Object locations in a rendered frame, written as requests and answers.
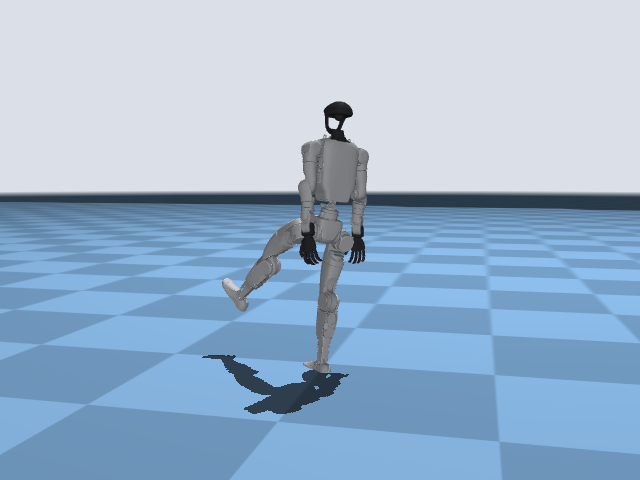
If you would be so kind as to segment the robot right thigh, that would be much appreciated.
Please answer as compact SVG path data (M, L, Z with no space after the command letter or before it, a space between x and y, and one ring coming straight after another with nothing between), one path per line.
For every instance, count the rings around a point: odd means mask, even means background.
M345 230L341 230L337 243L328 243L323 255L320 274L320 295L318 306L321 310L332 312L337 306L335 287L344 265L344 252L352 249L354 239Z

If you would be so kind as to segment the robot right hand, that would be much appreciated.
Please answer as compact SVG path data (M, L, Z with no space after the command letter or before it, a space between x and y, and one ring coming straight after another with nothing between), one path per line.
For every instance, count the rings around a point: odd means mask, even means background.
M354 237L354 244L352 247L352 252L351 252L351 257L350 260L348 261L349 263L352 261L353 256L354 256L354 252L355 252L355 258L354 258L354 262L352 264L355 264L357 261L357 257L358 257L358 261L357 263L364 262L365 260L365 244L364 241L362 240L361 237L364 236L364 227L361 226L361 234L360 235L354 235L352 232L352 237ZM361 260L361 250L362 250L362 260ZM359 251L359 256L358 256L358 251ZM347 255L348 252L345 252L344 255Z

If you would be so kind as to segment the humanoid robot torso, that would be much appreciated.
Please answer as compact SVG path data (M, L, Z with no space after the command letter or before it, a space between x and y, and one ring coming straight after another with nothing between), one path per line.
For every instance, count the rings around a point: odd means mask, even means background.
M325 136L325 138L324 138ZM315 199L321 203L319 215L315 215L317 233L313 238L319 243L337 243L343 222L338 220L336 202L348 203L355 188L359 151L351 142L336 141L323 136L322 151L318 155ZM332 203L333 202L333 203Z

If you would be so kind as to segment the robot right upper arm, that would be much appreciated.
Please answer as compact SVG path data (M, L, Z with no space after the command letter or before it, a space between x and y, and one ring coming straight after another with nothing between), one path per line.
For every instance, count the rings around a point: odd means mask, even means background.
M367 182L367 163L369 160L369 154L365 149L359 148L358 166L356 174L356 182L351 199L362 200L366 197L366 182Z

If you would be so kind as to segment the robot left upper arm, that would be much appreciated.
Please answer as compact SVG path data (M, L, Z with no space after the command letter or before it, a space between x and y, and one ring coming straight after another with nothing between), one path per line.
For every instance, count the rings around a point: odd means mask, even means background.
M312 140L304 143L301 148L303 156L303 172L305 174L304 180L309 182L312 194L316 191L317 157L322 151L322 144L323 141L321 140Z

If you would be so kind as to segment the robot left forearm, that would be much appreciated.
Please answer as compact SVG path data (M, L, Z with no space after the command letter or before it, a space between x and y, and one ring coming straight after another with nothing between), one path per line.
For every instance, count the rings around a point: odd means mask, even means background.
M301 202L301 230L303 233L310 232L310 223L314 224L314 203L315 197L311 193L310 184L308 181L303 180L298 185ZM314 225L315 228L315 225Z

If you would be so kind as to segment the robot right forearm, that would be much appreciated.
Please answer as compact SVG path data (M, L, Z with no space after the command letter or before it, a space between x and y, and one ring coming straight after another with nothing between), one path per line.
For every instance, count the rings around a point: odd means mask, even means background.
M367 196L362 200L354 200L352 202L352 232L354 235L361 234L361 226L363 226L364 208L366 208Z

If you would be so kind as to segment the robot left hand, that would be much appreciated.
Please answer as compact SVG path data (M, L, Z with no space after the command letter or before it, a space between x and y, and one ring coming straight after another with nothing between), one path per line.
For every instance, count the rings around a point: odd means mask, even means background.
M306 262L306 264L315 265L315 264L319 263L319 262L316 261L316 259L318 261L322 261L322 259L320 259L319 256L318 256L318 253L317 253L317 250L316 250L316 243L315 243L315 240L313 239L313 236L315 235L314 224L311 222L309 226L310 226L310 232L303 233L302 230L301 230L302 236L304 236L304 238L301 241L301 246L300 246L300 251L299 252L300 252L300 256L304 257L304 261ZM310 257L310 255L311 255L311 257ZM315 255L316 259L315 259L314 255Z

